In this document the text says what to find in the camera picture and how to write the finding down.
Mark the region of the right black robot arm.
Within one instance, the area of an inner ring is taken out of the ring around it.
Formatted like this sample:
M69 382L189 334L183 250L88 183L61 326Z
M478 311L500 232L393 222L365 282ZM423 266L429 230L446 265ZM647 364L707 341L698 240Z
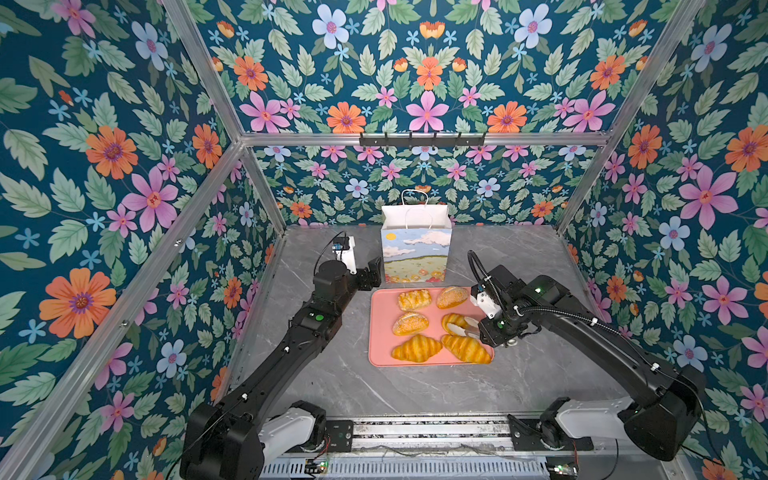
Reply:
M582 438L630 441L645 454L671 461L703 419L705 375L677 367L636 346L589 311L565 286L540 275L530 282L505 266L485 268L469 251L475 277L471 299L484 313L472 338L492 348L547 330L579 350L625 391L602 401L557 398L539 417L532 436L552 450Z

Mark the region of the painted landscape paper bag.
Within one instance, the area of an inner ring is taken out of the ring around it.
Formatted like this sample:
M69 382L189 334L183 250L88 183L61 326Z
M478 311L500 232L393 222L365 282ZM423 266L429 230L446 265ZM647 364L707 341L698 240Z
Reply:
M431 203L423 189L410 188L401 192L399 204L384 205L382 214L386 282L444 282L453 231L448 206Z

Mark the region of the small croissant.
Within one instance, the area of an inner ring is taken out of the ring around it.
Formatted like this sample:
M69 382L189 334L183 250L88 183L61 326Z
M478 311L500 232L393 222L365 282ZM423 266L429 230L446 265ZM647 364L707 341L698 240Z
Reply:
M470 322L464 315L449 313L442 317L441 325L446 333L455 336L466 336L467 329L471 327Z

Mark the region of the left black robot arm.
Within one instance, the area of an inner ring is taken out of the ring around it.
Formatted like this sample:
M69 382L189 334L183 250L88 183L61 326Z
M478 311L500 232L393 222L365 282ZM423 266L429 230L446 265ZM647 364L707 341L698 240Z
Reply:
M237 388L217 404L190 415L179 459L183 479L257 479L265 466L300 445L324 440L325 411L305 401L274 418L270 410L296 376L330 343L358 291L382 283L382 260L351 271L340 260L321 264L314 291L289 321L280 343Z

